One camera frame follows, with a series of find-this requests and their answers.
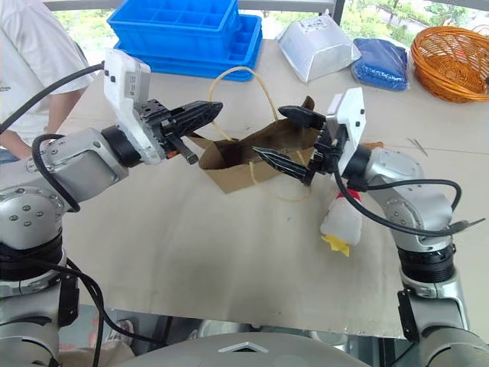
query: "brown paper bag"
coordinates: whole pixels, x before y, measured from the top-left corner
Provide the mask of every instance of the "brown paper bag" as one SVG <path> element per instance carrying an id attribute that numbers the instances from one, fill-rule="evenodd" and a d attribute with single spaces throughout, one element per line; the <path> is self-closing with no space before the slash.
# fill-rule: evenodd
<path id="1" fill-rule="evenodd" d="M 314 110 L 313 99 L 306 97 L 303 107 Z M 318 133 L 312 128 L 298 126 L 289 119 L 282 119 L 240 141 L 210 141 L 195 133 L 189 135 L 189 138 L 206 150 L 200 158 L 199 166 L 222 191 L 231 193 L 254 185 L 250 162 L 254 163 L 254 176 L 258 182 L 280 174 L 258 157 L 253 151 L 254 146 L 274 149 L 289 155 L 298 163 L 307 165 Z M 300 160 L 297 152 L 306 162 Z"/>

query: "wicker basket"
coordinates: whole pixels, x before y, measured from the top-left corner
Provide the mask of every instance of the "wicker basket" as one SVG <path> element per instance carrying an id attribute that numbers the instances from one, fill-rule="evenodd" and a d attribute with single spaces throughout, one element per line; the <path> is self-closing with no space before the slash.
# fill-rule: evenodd
<path id="1" fill-rule="evenodd" d="M 489 102 L 489 38 L 457 27 L 420 32 L 411 46 L 416 75 L 432 94 L 450 102 Z"/>

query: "blue plastic crate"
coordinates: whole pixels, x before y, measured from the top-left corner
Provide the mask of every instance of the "blue plastic crate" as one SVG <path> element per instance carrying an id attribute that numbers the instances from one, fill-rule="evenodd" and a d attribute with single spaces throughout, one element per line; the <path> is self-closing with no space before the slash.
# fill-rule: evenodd
<path id="1" fill-rule="evenodd" d="M 107 20 L 125 47 L 167 57 L 225 57 L 238 0 L 127 0 Z"/>
<path id="2" fill-rule="evenodd" d="M 216 78 L 232 67 L 245 66 L 250 69 L 256 67 L 263 39 L 261 18 L 253 15 L 240 15 L 239 24 L 228 56 L 223 58 L 170 58 L 162 57 L 156 50 L 140 54 L 128 50 L 123 43 L 118 43 L 115 48 L 144 61 L 153 72 Z M 253 79 L 253 75 L 248 71 L 240 70 L 228 75 L 225 79 L 244 82 Z"/>

